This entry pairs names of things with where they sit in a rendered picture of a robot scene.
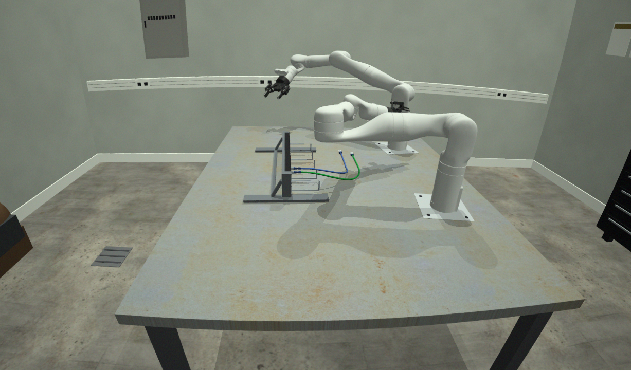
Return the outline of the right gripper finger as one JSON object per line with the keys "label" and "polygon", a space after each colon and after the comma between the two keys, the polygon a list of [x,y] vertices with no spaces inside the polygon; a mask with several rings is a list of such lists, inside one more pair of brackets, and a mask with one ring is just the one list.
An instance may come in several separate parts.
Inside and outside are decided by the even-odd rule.
{"label": "right gripper finger", "polygon": [[[277,84],[275,84],[275,86],[278,86],[278,85],[277,85]],[[266,91],[266,92],[264,93],[264,97],[265,97],[265,98],[267,98],[267,96],[268,96],[268,94],[269,94],[269,93],[271,93],[271,92],[275,92],[274,90],[272,90],[272,87],[275,87],[275,86],[273,86],[273,84],[272,84],[272,83],[269,83],[269,84],[268,84],[268,86],[264,89],[264,90]],[[271,89],[271,90],[270,90],[270,89]],[[269,91],[269,90],[270,90],[270,91]]]}
{"label": "right gripper finger", "polygon": [[280,87],[280,91],[281,91],[281,93],[279,93],[279,94],[276,96],[276,98],[277,98],[277,99],[280,99],[283,95],[287,95],[287,93],[289,93],[289,90],[291,89],[289,85],[287,85],[287,86],[285,86],[285,87],[284,87],[284,88],[285,88],[285,90],[282,90],[281,84],[279,84],[279,87]]}

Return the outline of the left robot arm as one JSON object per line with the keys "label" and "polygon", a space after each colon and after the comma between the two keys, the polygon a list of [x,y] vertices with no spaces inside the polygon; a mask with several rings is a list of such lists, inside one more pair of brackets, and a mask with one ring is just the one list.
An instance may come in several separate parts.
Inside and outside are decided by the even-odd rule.
{"label": "left robot arm", "polygon": [[[315,140],[342,141],[411,141],[426,136],[448,138],[440,154],[431,208],[457,212],[462,196],[466,164],[477,140],[477,124],[464,114],[388,113],[388,108],[367,103],[357,96],[346,95],[341,105],[320,107],[314,114]],[[366,124],[344,131],[344,122],[358,115]]]}

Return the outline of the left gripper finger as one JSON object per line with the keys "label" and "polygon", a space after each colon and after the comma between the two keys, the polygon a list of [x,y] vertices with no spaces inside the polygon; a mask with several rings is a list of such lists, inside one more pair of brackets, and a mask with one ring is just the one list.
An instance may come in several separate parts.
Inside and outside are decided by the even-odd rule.
{"label": "left gripper finger", "polygon": [[397,112],[396,113],[400,113],[402,110],[405,110],[406,112],[409,112],[409,108],[404,107],[404,102],[396,102],[396,101],[391,101],[391,108],[395,107],[397,104],[400,105],[400,107],[396,108]]}

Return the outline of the black network patch panel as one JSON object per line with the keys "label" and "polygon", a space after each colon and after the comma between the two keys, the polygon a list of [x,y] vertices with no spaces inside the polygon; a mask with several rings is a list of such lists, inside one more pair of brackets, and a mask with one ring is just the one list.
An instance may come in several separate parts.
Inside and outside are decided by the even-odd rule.
{"label": "black network patch panel", "polygon": [[[282,142],[282,148],[279,147]],[[290,147],[290,132],[283,131],[281,140],[276,147],[256,147],[256,152],[275,152],[272,173],[272,187],[270,195],[244,195],[243,203],[299,203],[299,202],[329,202],[328,194],[292,194],[291,191],[320,191],[320,180],[318,181],[318,190],[291,190],[292,182],[311,182],[311,180],[291,180],[291,179],[317,179],[316,178],[291,178],[292,174],[296,174],[297,167],[291,167],[291,161],[307,161],[313,160],[313,152],[317,152],[315,147]],[[282,180],[275,187],[276,183],[276,158],[277,152],[282,152]],[[312,159],[291,159],[291,152],[312,152]],[[282,185],[282,195],[276,195],[276,192]]]}

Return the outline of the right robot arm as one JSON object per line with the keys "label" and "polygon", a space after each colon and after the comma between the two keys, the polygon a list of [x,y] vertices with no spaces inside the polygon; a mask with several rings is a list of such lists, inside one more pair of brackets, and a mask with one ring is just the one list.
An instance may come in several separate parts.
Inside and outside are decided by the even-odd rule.
{"label": "right robot arm", "polygon": [[[346,51],[334,51],[329,55],[305,56],[296,54],[291,57],[292,66],[286,69],[276,69],[275,73],[286,77],[291,83],[297,73],[306,68],[319,66],[334,66],[360,79],[373,87],[387,90],[391,93],[391,101],[404,102],[404,107],[408,108],[416,92],[409,84],[390,77],[387,73],[378,70],[374,66],[362,62],[351,60],[351,56]],[[391,150],[402,151],[407,148],[407,141],[388,141],[387,147]]]}

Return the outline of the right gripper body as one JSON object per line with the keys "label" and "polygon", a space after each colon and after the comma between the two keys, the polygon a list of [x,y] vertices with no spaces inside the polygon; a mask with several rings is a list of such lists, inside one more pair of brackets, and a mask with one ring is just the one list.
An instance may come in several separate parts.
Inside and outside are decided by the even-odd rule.
{"label": "right gripper body", "polygon": [[[277,84],[278,86],[275,86],[275,84]],[[289,85],[290,82],[289,82],[289,80],[286,77],[280,76],[280,77],[278,77],[276,79],[275,84],[273,85],[273,86],[275,86],[275,87],[273,87],[274,91],[280,92],[279,84],[281,84],[282,90],[284,90],[285,89],[284,87]]]}

